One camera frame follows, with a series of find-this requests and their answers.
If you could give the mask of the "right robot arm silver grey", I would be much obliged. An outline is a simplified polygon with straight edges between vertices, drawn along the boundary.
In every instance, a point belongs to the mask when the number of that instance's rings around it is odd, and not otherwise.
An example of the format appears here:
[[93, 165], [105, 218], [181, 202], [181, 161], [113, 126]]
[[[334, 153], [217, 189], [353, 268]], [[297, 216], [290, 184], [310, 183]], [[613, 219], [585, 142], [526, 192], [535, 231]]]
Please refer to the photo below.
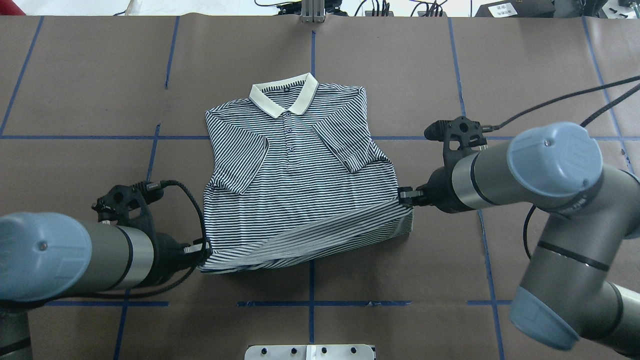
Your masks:
[[639, 178], [605, 164], [582, 125], [560, 121], [489, 146], [499, 129], [465, 116], [423, 135], [443, 144], [443, 166], [422, 186], [400, 187], [404, 207], [447, 214], [530, 203], [548, 219], [510, 305], [533, 340], [572, 350], [579, 339], [639, 358], [639, 294], [607, 280], [621, 243], [639, 237]]

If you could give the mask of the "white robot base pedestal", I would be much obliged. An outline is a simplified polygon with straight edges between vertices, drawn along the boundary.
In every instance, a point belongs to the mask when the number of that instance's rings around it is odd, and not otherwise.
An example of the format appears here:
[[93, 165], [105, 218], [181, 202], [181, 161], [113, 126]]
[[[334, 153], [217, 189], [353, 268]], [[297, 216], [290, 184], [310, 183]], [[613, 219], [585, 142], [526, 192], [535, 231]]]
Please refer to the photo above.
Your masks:
[[245, 360], [376, 360], [375, 346], [368, 344], [252, 345]]

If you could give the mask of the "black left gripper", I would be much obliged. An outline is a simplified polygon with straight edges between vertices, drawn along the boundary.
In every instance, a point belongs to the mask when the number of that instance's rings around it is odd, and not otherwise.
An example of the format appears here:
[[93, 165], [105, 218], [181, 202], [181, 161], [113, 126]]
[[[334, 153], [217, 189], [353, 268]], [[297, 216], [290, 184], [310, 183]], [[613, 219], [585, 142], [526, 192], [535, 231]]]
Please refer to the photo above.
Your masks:
[[198, 265], [198, 254], [211, 256], [211, 243], [180, 244], [173, 237], [158, 232], [149, 209], [164, 196], [167, 184], [116, 185], [96, 199], [92, 209], [101, 223], [115, 223], [124, 237], [127, 258], [114, 289], [144, 289], [167, 283], [180, 272], [186, 273], [168, 285], [180, 285]]

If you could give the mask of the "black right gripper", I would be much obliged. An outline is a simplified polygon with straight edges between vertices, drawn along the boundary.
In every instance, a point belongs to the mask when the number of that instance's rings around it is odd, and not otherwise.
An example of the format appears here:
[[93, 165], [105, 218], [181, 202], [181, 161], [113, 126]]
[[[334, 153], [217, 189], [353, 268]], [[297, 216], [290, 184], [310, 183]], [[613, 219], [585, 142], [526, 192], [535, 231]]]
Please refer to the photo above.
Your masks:
[[423, 134], [428, 141], [443, 143], [443, 166], [432, 173], [426, 184], [416, 189], [398, 187], [398, 203], [403, 207], [436, 207], [447, 214], [473, 210], [454, 190], [453, 171], [459, 161], [478, 152], [474, 147], [487, 145], [483, 126], [466, 116], [458, 116], [454, 120], [435, 121]]

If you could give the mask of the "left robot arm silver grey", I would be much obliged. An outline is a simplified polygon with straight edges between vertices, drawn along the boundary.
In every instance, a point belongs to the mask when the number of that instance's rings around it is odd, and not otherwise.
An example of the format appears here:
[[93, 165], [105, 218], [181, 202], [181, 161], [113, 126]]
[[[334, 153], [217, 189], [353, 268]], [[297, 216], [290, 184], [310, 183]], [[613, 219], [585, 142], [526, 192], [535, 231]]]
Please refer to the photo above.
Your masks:
[[97, 221], [55, 212], [1, 217], [1, 358], [31, 360], [28, 312], [68, 297], [133, 300], [157, 296], [185, 281], [211, 255], [206, 235], [178, 243], [155, 229], [150, 205], [176, 180], [116, 185], [96, 199]]

